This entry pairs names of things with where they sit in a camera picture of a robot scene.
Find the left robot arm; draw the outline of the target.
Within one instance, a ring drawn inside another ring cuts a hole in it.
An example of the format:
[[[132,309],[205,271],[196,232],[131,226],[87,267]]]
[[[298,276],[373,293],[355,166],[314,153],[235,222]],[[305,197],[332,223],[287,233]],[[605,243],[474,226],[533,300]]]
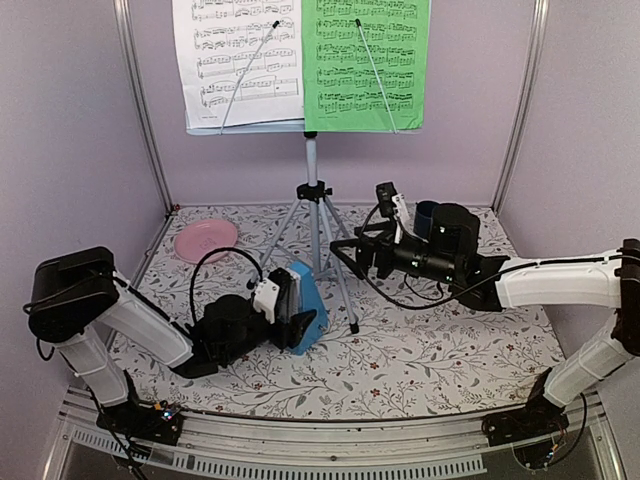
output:
[[[121,277],[113,253],[99,246],[42,262],[23,310],[37,343],[60,353],[103,411],[138,434],[148,426],[148,412],[95,324],[123,334],[186,379],[213,375],[264,343],[301,355],[319,340],[328,318],[309,268],[295,262],[259,272],[250,288],[249,297],[223,295],[180,325]]]

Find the light blue music stand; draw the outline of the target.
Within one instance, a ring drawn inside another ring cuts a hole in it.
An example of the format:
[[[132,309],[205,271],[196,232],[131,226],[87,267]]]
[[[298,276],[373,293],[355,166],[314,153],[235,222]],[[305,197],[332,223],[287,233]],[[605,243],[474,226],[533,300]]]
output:
[[[338,215],[330,203],[330,192],[328,188],[318,177],[316,138],[321,132],[306,130],[304,116],[299,120],[239,125],[226,129],[188,129],[192,131],[205,130],[218,135],[234,132],[239,129],[253,132],[261,130],[267,132],[302,132],[306,141],[307,180],[299,186],[297,198],[299,201],[307,202],[309,205],[313,240],[319,241],[330,237],[329,226],[331,223],[338,221]]]

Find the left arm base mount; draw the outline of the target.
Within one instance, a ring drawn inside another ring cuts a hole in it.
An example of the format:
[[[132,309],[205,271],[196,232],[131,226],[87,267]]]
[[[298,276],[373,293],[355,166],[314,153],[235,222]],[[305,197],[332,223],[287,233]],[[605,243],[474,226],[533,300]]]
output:
[[[156,409],[127,401],[101,407],[96,425],[104,430],[139,440],[176,446],[184,417],[173,410]]]

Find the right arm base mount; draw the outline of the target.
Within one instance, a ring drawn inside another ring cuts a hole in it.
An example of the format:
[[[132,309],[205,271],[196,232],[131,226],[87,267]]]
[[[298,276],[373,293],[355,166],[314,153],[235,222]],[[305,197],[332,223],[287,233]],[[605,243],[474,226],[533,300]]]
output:
[[[544,435],[566,434],[569,420],[563,407],[545,399],[528,401],[523,407],[486,415],[481,430],[490,446],[530,440]],[[524,467],[538,470],[548,467],[559,449],[561,440],[550,440],[518,447],[514,456]]]

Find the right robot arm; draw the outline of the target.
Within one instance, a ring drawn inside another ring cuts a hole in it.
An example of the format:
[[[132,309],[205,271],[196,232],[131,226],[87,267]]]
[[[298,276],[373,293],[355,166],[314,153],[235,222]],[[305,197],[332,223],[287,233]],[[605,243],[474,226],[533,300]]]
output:
[[[479,218],[465,207],[439,204],[426,239],[403,230],[400,210],[376,206],[384,217],[365,223],[331,252],[359,279],[371,268],[380,279],[394,271],[441,282],[450,298],[477,311],[528,305],[595,305],[611,309],[605,325],[567,360],[538,376],[524,407],[485,421],[488,428],[514,423],[537,436],[559,422],[565,407],[639,354],[639,242],[601,254],[556,259],[483,256]]]

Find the blue metronome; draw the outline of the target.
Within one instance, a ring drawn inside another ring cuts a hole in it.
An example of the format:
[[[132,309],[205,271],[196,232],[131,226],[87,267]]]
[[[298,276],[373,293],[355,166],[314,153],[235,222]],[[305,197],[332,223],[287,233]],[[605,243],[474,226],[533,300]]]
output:
[[[293,354],[303,355],[321,339],[324,331],[328,328],[328,313],[316,285],[312,269],[306,264],[296,261],[290,264],[287,270],[294,272],[293,277],[297,281],[299,311],[316,311],[316,316],[302,336],[301,342],[296,347],[290,348]]]

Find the green paper sheet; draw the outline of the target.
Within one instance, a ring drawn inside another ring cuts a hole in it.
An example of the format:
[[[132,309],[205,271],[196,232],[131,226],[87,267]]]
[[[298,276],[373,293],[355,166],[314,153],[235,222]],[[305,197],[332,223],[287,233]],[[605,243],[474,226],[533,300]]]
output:
[[[306,130],[420,129],[430,2],[304,1],[301,6]]]

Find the white sheet music page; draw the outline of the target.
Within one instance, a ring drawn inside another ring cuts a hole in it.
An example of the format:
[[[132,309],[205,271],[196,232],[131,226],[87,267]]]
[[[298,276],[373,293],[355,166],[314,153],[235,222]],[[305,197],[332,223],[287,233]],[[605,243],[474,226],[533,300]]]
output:
[[[219,129],[304,116],[301,3],[172,3],[187,127]]]

